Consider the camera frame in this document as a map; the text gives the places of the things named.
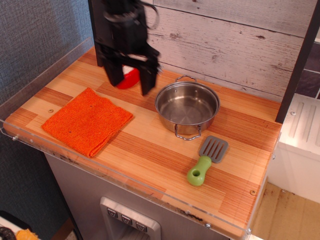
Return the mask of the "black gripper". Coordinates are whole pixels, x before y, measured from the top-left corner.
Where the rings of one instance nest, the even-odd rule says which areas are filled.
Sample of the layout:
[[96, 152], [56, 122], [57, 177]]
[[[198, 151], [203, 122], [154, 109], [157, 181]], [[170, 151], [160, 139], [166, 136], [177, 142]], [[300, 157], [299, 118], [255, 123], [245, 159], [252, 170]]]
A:
[[143, 0], [103, 0], [104, 22], [108, 27], [99, 55], [112, 86], [123, 79], [123, 57], [146, 58], [139, 69], [142, 95], [155, 87], [161, 69], [160, 53], [148, 44], [148, 30], [156, 29], [159, 13], [156, 7]]

